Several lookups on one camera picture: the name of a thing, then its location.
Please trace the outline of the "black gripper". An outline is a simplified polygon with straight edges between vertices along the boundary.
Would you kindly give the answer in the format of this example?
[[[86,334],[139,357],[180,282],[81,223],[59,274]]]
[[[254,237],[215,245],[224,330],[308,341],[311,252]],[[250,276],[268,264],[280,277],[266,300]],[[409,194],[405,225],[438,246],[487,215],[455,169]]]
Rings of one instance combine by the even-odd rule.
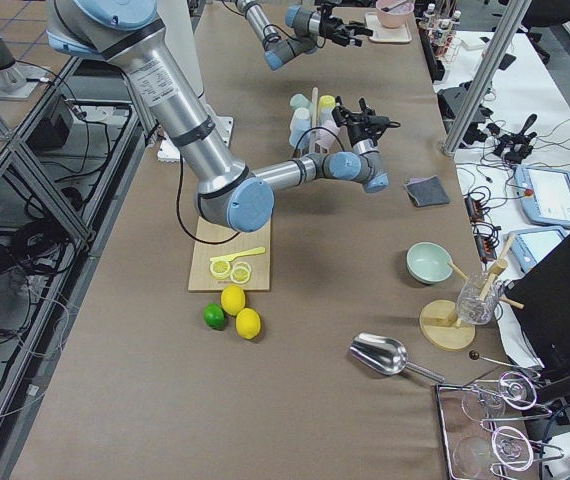
[[[317,8],[320,14],[318,35],[342,47],[350,45],[361,47],[363,38],[370,38],[373,31],[362,22],[345,23],[341,18],[336,17],[333,10],[337,6],[337,2],[323,1]]]
[[[387,116],[377,115],[364,98],[359,99],[359,107],[359,112],[351,111],[344,105],[341,98],[336,98],[335,107],[332,110],[335,124],[347,128],[348,138],[352,145],[364,140],[371,140],[374,145],[377,145],[379,139],[388,129],[401,126],[398,121],[391,120]]]

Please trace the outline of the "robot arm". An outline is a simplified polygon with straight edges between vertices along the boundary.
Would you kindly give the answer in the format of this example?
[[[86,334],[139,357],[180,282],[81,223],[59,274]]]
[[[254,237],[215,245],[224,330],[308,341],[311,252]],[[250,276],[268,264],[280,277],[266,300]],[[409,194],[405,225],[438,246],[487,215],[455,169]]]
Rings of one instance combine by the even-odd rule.
[[[338,1],[322,1],[315,9],[291,5],[285,15],[286,30],[269,20],[258,1],[234,1],[240,15],[260,40],[264,59],[272,71],[302,54],[312,54],[327,40],[336,45],[361,47],[373,35],[365,23],[346,22],[333,10]]]
[[[254,232],[270,219],[274,193],[319,178],[357,182],[367,193],[389,185],[377,141],[395,122],[366,102],[360,112],[337,105],[348,152],[309,152],[299,159],[251,170],[233,156],[215,121],[166,45],[166,25],[154,1],[49,1],[50,46],[67,55],[120,68],[199,180],[195,205],[206,221]]]

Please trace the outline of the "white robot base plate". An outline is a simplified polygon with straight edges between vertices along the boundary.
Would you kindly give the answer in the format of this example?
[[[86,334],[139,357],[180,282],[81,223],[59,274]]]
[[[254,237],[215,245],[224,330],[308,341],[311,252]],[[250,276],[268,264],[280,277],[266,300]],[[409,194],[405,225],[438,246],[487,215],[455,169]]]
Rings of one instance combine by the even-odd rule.
[[[210,116],[215,122],[216,131],[221,136],[225,145],[229,147],[234,128],[234,118],[232,116],[219,115],[215,111],[212,111]],[[161,131],[161,133],[163,138],[161,139],[160,147],[157,152],[157,159],[160,162],[179,162],[182,159],[181,153],[169,139],[168,135],[164,131]]]

